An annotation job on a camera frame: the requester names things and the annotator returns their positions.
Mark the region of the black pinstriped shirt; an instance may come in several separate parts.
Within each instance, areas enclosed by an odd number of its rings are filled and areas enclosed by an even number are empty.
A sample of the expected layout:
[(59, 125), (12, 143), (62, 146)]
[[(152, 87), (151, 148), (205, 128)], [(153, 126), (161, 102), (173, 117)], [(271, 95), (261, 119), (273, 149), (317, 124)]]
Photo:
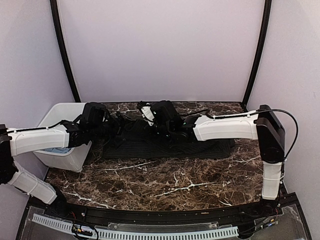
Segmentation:
[(197, 158), (224, 159), (231, 156), (234, 139), (213, 139), (174, 143), (157, 134), (149, 124), (136, 119), (126, 124), (120, 135), (121, 142), (103, 147), (105, 159)]

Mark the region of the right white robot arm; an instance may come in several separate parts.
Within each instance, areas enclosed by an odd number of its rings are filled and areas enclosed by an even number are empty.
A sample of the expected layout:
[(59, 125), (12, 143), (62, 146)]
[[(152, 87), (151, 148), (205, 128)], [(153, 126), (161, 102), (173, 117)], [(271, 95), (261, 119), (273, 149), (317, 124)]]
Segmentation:
[(275, 208), (275, 200), (285, 161), (285, 129), (268, 105), (241, 114), (211, 116), (177, 112), (170, 101), (160, 101), (150, 107), (149, 117), (159, 134), (174, 143), (205, 142), (211, 140), (257, 140), (263, 162), (262, 201), (255, 205), (255, 213), (266, 217)]

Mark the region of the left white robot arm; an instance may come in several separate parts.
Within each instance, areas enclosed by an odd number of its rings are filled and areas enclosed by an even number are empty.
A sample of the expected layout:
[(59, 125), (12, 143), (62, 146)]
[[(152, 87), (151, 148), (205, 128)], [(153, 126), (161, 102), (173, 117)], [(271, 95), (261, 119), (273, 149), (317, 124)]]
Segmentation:
[(93, 141), (111, 140), (124, 123), (118, 119), (61, 122), (36, 128), (0, 126), (0, 183), (11, 185), (27, 195), (51, 205), (60, 218), (71, 213), (66, 198), (57, 187), (39, 179), (14, 160), (15, 156), (36, 152), (50, 168), (81, 172)]

